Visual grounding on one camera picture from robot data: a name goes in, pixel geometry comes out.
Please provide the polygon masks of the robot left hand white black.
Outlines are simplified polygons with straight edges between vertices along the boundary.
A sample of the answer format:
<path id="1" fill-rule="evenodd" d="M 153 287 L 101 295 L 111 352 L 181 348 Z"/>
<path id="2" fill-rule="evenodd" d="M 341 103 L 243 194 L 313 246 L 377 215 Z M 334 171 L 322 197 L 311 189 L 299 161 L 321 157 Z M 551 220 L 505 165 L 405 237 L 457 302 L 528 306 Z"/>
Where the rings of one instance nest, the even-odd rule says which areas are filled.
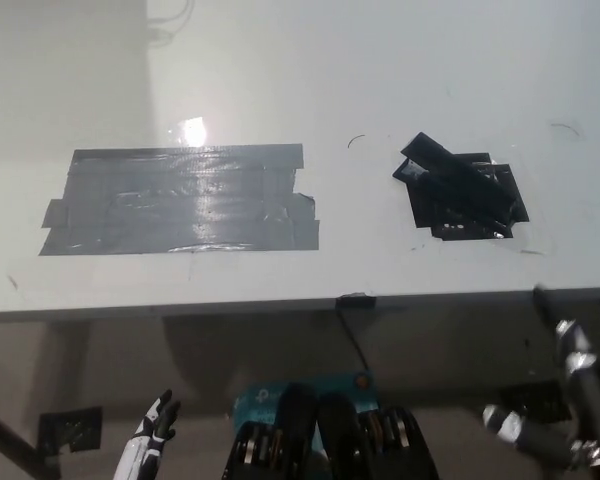
<path id="1" fill-rule="evenodd" d="M 147 410 L 133 436 L 127 441 L 114 473 L 114 480 L 154 480 L 164 447 L 174 438 L 181 403 L 167 389 Z"/>

